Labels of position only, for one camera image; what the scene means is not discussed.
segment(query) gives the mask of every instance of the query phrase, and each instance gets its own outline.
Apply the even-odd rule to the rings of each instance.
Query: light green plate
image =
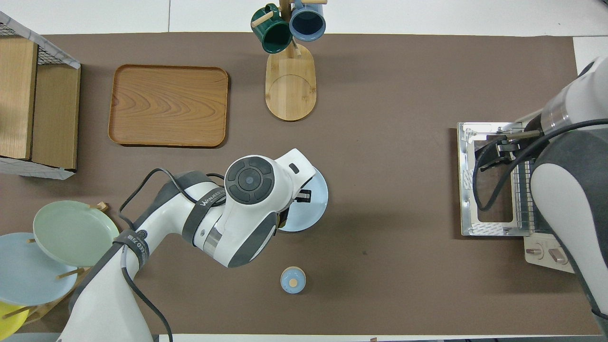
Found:
[[[45,205],[34,218],[33,230],[48,256],[76,267],[95,265],[119,235],[106,214],[76,201]]]

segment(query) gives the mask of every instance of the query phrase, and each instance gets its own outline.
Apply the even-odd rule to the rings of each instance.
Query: yellow plate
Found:
[[[27,315],[29,314],[29,310],[19,312],[15,316],[11,316],[9,318],[3,319],[2,316],[7,313],[13,312],[15,310],[21,309],[23,306],[6,304],[4,302],[0,302],[0,341],[5,338],[13,335],[14,332],[19,330],[19,328],[23,325],[23,322],[26,321]]]

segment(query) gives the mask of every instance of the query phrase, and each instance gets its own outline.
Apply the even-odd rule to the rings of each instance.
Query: white tile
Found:
[[[171,0],[172,32],[250,32],[263,1]],[[608,35],[599,0],[328,0],[326,33]]]
[[[574,37],[573,40],[578,72],[595,57],[608,56],[608,37]]]
[[[169,0],[0,0],[0,10],[41,35],[167,32]]]

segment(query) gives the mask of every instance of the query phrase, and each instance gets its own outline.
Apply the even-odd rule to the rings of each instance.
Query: mug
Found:
[[[281,18],[278,7],[275,4],[266,5],[266,7],[254,13],[251,21],[253,22],[270,12],[273,13],[272,18],[251,29],[262,43],[264,51],[269,54],[276,54],[285,50],[291,43],[289,24]]]
[[[302,0],[295,0],[289,30],[295,39],[301,41],[319,39],[325,32],[322,5],[302,4]]]

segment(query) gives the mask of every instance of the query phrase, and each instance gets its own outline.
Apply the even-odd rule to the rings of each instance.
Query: blue mug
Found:
[[[295,0],[289,30],[295,39],[301,41],[319,39],[325,32],[322,5],[302,4],[302,0]]]

